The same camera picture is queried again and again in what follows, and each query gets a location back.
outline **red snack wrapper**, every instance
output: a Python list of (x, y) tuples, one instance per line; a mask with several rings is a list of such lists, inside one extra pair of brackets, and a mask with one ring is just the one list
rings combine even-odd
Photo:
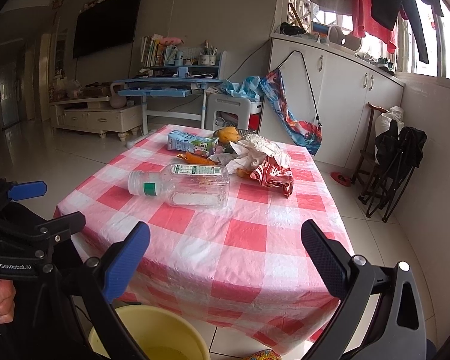
[(293, 191), (293, 174), (290, 168), (282, 168), (273, 157), (267, 156), (255, 169), (251, 179), (258, 180), (264, 187), (282, 187), (283, 194), (288, 198)]

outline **plastic basin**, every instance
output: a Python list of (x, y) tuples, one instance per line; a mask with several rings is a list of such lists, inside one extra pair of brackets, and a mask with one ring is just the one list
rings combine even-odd
[[(200, 333), (173, 312), (144, 305), (123, 306), (115, 311), (150, 360), (210, 360)], [(95, 328), (88, 341), (94, 352), (108, 357)]]

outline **hanging bag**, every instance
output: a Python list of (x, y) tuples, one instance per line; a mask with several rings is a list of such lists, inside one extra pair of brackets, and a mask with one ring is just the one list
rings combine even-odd
[[(317, 115), (316, 119), (318, 125), (305, 120), (295, 120), (292, 111), (288, 108), (280, 68), (293, 53), (300, 53), (302, 57), (303, 65), (305, 66), (305, 72), (308, 78), (308, 85), (310, 85), (313, 105), (315, 106), (315, 114)], [(298, 50), (292, 51), (277, 67), (277, 69), (271, 71), (264, 78), (262, 78), (260, 81), (260, 86), (265, 92), (267, 101), (270, 103), (272, 109), (275, 111), (295, 145), (306, 147), (311, 155), (317, 154), (317, 150), (320, 148), (320, 144), (322, 143), (322, 125), (318, 116), (317, 104), (315, 103), (315, 96), (313, 95), (312, 84), (310, 82), (310, 77), (308, 75), (307, 65), (305, 64), (303, 54)]]

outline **black strap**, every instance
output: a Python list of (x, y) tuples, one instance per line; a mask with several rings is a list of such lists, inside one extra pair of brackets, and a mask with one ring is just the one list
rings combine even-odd
[(307, 64), (305, 63), (305, 57), (303, 57), (303, 54), (301, 51), (299, 50), (293, 50), (288, 56), (287, 58), (285, 58), (282, 63), (280, 65), (278, 65), (277, 69), (280, 69), (282, 67), (282, 65), (290, 58), (290, 56), (293, 53), (300, 53), (301, 57), (302, 57), (302, 61), (303, 61), (303, 66), (305, 66), (305, 73), (307, 74), (307, 78), (308, 78), (308, 85), (310, 85), (310, 92), (312, 94), (312, 100), (313, 100), (313, 105), (315, 106), (315, 113), (316, 113), (316, 117), (315, 119), (317, 119), (318, 125), (319, 127), (322, 126), (322, 124), (320, 123), (320, 117), (318, 116), (318, 110), (317, 110), (317, 103), (315, 103), (315, 96), (313, 94), (313, 88), (312, 88), (312, 83), (310, 82), (310, 76), (308, 75), (308, 70), (307, 70)]

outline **human hand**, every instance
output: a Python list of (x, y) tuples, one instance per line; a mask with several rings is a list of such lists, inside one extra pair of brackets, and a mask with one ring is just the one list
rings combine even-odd
[(0, 323), (13, 321), (15, 287), (11, 280), (0, 280)]

